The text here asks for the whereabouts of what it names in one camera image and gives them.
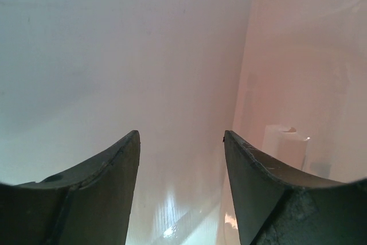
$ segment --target bright light spot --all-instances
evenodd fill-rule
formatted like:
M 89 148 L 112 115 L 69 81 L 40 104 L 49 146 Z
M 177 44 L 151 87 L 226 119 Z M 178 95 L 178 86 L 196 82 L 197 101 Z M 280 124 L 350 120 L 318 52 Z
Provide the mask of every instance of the bright light spot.
M 229 215 L 228 213 L 225 213 L 224 216 L 224 223 L 228 223 L 232 226 L 232 229 L 236 229 L 238 230 L 238 226 L 237 226 L 237 219 L 232 217 L 231 215 Z
M 163 237 L 164 238 L 169 238 L 170 236 L 172 236 L 173 234 L 173 228 L 169 227 L 164 233 L 163 233 Z

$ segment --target white wall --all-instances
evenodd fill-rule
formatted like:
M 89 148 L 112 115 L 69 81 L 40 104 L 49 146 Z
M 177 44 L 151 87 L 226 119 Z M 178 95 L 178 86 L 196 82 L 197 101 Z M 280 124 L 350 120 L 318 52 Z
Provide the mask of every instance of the white wall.
M 234 130 L 261 148 L 266 125 L 294 127 L 311 138 L 306 171 L 365 177 L 366 12 L 367 0 L 253 0 Z
M 221 187 L 249 3 L 0 0 L 0 181 L 40 181 L 137 129 L 129 242 L 162 234 Z

